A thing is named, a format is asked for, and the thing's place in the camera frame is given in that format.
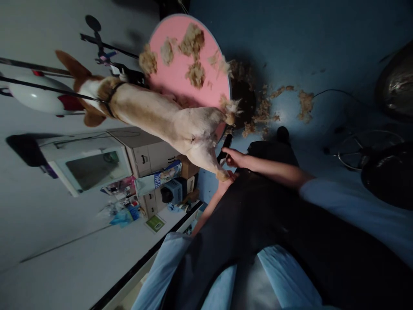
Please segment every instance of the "dog collar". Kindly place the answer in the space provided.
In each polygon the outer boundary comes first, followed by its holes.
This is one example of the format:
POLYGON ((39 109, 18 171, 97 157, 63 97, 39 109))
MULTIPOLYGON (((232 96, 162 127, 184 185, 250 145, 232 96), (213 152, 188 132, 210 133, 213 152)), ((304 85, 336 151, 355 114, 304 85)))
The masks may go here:
POLYGON ((107 99, 107 100, 101 100, 101 101, 100 101, 100 102, 102 102, 102 103, 105 105, 105 107, 106 107, 106 109, 108 110, 109 114, 110 114, 111 117, 113 117, 113 118, 116 118, 116 117, 113 115, 109 103, 111 103, 111 100, 112 100, 114 94, 116 93, 117 89, 118 89, 120 86, 122 86, 123 84, 126 84, 126 83, 125 83, 125 82, 120 82, 120 83, 118 83, 118 84, 112 89, 112 91, 111 91, 108 99, 107 99))

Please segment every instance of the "light blue shirt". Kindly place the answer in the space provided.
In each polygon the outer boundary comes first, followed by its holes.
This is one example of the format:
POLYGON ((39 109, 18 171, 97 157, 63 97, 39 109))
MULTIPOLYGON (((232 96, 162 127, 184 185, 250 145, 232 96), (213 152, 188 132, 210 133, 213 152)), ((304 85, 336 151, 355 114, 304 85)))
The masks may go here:
MULTIPOLYGON (((374 236, 413 269, 413 214, 379 201, 367 192, 344 187, 335 182, 314 179, 303 185, 302 199, 318 205, 344 221, 374 236)), ((191 237, 181 233, 166 236, 148 278, 132 310, 155 310, 191 237)), ((259 261, 278 299, 277 308, 322 307, 322 300, 297 261, 281 246, 264 248, 259 261)), ((225 269, 215 280, 202 310, 229 310, 237 266, 225 269)))

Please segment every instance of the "green sign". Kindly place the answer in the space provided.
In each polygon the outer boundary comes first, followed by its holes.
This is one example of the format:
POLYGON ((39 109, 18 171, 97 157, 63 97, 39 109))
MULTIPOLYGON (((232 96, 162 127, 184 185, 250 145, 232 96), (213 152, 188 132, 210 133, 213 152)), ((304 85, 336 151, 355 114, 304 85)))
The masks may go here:
POLYGON ((147 222, 146 225, 152 229, 154 232, 158 232, 164 225, 165 223, 156 215, 151 217, 147 222))

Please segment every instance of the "dog tail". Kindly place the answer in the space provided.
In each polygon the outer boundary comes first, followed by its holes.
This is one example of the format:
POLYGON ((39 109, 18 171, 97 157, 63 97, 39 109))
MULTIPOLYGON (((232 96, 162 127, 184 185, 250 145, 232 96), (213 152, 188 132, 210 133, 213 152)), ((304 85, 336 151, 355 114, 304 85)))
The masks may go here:
POLYGON ((237 119, 237 116, 243 112, 238 109, 238 105, 240 101, 241 99, 240 100, 228 100, 224 94, 221 95, 220 103, 221 103, 221 107, 224 109, 225 123, 227 123, 230 126, 235 124, 235 120, 237 119))

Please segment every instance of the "dog ear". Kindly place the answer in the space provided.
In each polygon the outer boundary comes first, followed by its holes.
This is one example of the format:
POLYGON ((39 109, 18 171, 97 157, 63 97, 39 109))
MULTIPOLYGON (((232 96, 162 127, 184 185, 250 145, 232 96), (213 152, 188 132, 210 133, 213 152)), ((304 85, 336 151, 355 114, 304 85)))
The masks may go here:
POLYGON ((77 80, 86 79, 87 77, 91 76, 92 73, 83 67, 80 62, 78 62, 75 58, 70 56, 69 54, 57 50, 55 51, 57 58, 60 62, 69 70, 70 74, 77 80))
POLYGON ((93 114, 86 110, 85 118, 83 119, 83 121, 87 127, 96 127, 99 126, 105 119, 105 116, 93 114))

